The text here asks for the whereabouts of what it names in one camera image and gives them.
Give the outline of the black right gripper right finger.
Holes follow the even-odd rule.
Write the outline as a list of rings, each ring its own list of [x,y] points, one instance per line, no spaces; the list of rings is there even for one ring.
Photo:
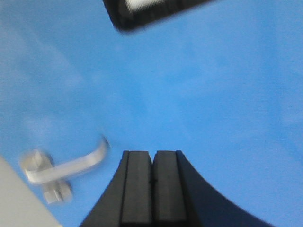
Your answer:
[[[157,151],[153,161],[156,227],[268,227],[220,194],[182,151]]]

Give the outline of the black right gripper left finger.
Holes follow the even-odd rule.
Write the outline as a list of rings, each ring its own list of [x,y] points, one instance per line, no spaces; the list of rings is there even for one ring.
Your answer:
[[[147,151],[124,151],[111,182],[82,227],[151,227],[152,162]]]

